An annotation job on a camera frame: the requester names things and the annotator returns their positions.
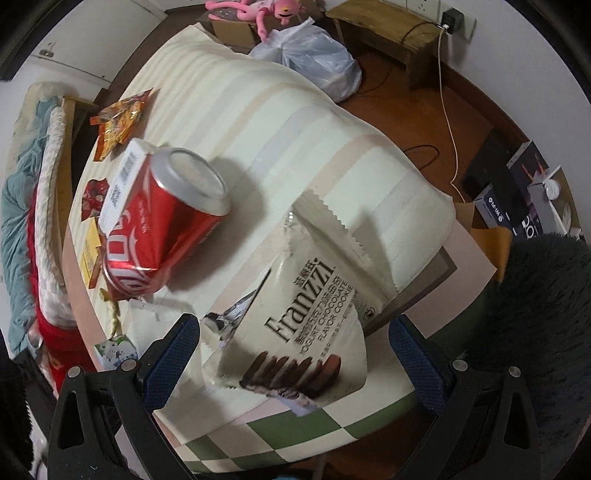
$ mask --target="pink stuffed animal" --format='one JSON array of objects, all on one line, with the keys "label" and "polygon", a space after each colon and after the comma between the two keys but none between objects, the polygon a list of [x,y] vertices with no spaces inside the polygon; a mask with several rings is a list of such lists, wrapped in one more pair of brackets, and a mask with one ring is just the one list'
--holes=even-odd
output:
[{"label": "pink stuffed animal", "polygon": [[[304,12],[300,0],[259,0],[249,5],[252,0],[240,0],[239,2],[205,2],[205,8],[215,10],[216,8],[235,8],[238,20],[245,22],[256,22],[256,28],[262,41],[267,40],[267,29],[264,18],[266,15],[273,15],[281,20],[281,25],[287,25],[291,17]],[[217,15],[209,15],[211,20],[223,20]]]}]

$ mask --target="black furry cushion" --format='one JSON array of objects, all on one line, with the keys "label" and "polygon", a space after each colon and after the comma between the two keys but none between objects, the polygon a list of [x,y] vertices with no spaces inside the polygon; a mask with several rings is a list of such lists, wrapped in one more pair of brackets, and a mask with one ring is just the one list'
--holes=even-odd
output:
[{"label": "black furry cushion", "polygon": [[554,478],[591,414],[589,247],[558,235],[516,243],[466,360],[484,371],[521,368],[538,424],[542,479]]}]

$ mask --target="qr code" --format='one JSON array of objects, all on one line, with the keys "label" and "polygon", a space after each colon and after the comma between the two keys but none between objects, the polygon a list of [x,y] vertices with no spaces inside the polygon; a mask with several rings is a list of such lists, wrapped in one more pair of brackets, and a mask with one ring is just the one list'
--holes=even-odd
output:
[{"label": "qr code", "polygon": [[135,156],[133,152],[129,152],[125,162],[123,163],[123,168],[121,169],[121,173],[119,173],[119,177],[123,180],[123,185],[127,183],[129,176],[131,175],[131,171],[134,169],[134,165],[138,157]]},{"label": "qr code", "polygon": [[121,189],[119,185],[115,185],[113,191],[111,192],[111,202],[113,205],[117,206],[117,202],[119,202],[119,197],[121,196]]}]

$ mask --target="plush toy head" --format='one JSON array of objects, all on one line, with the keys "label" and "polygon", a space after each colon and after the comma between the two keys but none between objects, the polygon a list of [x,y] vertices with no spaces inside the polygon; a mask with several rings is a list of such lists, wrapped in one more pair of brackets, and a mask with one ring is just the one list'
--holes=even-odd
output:
[{"label": "plush toy head", "polygon": [[287,25],[291,17],[304,11],[300,0],[276,0],[274,6],[275,18],[281,20],[282,25]]}]

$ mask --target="trash bag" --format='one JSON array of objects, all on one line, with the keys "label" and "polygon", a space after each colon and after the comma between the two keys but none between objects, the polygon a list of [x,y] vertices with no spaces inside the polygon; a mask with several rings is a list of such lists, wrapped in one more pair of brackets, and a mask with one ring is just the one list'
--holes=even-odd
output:
[{"label": "trash bag", "polygon": [[353,95],[361,84],[361,68],[347,49],[308,18],[301,25],[272,30],[267,42],[249,56],[274,61],[302,74],[336,103]]}]

